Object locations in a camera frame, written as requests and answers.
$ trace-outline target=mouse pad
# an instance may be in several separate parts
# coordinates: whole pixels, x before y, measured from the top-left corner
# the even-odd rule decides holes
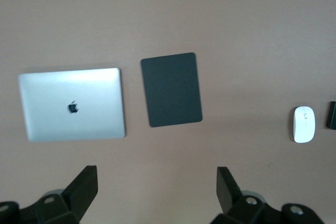
[[[193,52],[141,60],[152,127],[202,120],[196,55]]]

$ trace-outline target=wireless mouse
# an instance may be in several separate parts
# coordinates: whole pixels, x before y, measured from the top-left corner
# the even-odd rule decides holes
[[[312,108],[301,106],[295,109],[293,133],[294,140],[297,143],[306,143],[313,139],[315,115]]]

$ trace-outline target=laptop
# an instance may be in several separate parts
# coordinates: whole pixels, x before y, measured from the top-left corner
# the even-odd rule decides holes
[[[23,73],[18,82],[31,142],[125,137],[118,68]]]

